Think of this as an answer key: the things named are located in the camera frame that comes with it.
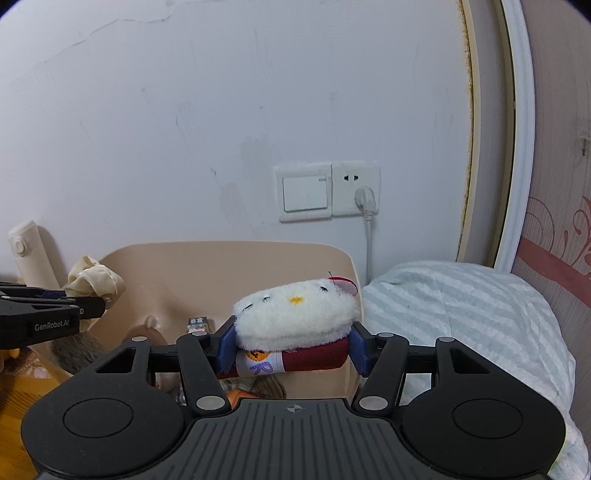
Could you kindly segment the grey hedgehog plush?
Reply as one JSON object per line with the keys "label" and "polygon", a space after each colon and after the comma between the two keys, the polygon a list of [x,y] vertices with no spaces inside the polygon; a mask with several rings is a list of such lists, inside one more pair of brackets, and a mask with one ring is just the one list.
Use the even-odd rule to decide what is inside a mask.
{"label": "grey hedgehog plush", "polygon": [[107,353],[105,347],[90,333],[56,339],[50,342],[52,361],[75,375]]}

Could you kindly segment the brown monkey plush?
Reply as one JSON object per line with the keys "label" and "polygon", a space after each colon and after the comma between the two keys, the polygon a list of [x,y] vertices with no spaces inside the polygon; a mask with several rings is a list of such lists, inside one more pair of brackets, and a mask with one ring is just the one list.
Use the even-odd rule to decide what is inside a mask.
{"label": "brown monkey plush", "polygon": [[[122,337],[121,342],[130,340],[134,337],[146,337],[152,346],[165,346],[168,344],[160,332],[160,323],[156,317],[150,315],[142,323],[130,328]],[[155,372],[153,375],[153,384],[168,394],[177,390],[179,384],[179,374],[175,372]]]}

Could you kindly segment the long cartoon printed box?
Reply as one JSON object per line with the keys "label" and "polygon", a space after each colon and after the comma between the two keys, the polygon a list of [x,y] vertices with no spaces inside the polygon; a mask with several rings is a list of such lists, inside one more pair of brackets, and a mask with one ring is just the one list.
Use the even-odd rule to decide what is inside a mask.
{"label": "long cartoon printed box", "polygon": [[192,317],[187,322],[187,332],[197,336],[207,335],[211,333],[211,326],[206,317]]}

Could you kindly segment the wooden door frame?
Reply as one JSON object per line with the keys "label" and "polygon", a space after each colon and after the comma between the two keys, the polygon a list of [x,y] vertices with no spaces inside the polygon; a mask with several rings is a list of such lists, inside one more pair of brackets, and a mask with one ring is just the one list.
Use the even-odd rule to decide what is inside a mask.
{"label": "wooden door frame", "polygon": [[533,58],[518,1],[462,1],[470,135],[457,259],[509,272],[533,172]]}

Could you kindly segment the cream thermos bottle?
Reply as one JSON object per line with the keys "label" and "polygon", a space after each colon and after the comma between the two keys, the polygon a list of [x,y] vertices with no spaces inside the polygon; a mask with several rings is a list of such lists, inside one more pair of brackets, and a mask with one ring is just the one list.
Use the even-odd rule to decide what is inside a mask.
{"label": "cream thermos bottle", "polygon": [[20,275],[27,286],[60,288],[37,224],[30,220],[8,232],[8,242]]}

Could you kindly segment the cream fabric scrunchie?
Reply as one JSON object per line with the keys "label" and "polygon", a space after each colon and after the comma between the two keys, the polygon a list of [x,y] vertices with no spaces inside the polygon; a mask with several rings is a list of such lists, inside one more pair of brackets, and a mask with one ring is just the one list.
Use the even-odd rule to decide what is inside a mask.
{"label": "cream fabric scrunchie", "polygon": [[63,290],[68,297],[97,297],[110,309],[126,291],[123,279],[113,270],[89,256],[81,257],[71,268]]}

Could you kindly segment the green plaid cloth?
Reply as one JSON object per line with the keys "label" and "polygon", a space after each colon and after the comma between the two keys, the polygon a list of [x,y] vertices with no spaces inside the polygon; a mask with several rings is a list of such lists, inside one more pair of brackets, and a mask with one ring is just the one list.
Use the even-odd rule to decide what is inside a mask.
{"label": "green plaid cloth", "polygon": [[287,398],[283,384],[273,375],[253,377],[249,393],[263,399],[283,400]]}

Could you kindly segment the striped blue bedding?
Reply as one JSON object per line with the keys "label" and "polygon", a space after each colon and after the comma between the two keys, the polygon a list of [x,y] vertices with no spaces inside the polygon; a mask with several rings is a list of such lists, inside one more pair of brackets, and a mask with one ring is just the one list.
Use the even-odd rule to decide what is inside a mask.
{"label": "striped blue bedding", "polygon": [[546,299],[523,279],[476,264],[417,261],[363,287],[365,325],[415,345],[453,337],[550,400],[566,423],[553,479],[587,479],[588,449],[570,415],[576,361]]}

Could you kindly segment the orange plastic bottle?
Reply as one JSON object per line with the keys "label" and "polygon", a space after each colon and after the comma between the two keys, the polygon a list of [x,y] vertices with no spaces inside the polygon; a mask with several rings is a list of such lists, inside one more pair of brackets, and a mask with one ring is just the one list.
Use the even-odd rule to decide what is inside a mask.
{"label": "orange plastic bottle", "polygon": [[257,396],[242,389],[232,389],[226,393],[228,402],[231,408],[238,406],[238,402],[242,399],[257,399]]}

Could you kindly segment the white wall switch socket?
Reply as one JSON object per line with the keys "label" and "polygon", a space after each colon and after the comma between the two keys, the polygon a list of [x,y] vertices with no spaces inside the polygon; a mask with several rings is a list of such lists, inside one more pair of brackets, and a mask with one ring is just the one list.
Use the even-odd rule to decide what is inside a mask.
{"label": "white wall switch socket", "polygon": [[274,167],[281,223],[352,217],[363,214],[356,192],[373,192],[380,208],[381,169],[376,162],[297,163]]}

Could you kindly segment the beige plastic storage bin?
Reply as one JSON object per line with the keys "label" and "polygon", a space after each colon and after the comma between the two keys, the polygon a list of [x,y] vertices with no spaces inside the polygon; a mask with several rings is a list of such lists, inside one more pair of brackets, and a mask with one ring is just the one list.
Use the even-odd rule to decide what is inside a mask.
{"label": "beige plastic storage bin", "polygon": [[135,244],[109,253],[101,264],[119,274],[126,290],[89,331],[106,350],[147,317],[169,343],[191,317],[215,327],[250,293],[335,274],[359,279],[353,259],[338,248],[310,243],[195,241]]}

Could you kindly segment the white kitty plush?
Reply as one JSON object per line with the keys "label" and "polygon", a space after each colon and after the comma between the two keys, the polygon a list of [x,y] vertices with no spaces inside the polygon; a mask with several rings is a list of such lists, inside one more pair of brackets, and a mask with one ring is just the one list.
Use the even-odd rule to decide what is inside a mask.
{"label": "white kitty plush", "polygon": [[249,294],[233,306],[238,351],[219,378],[339,369],[360,319],[356,283],[305,280]]}

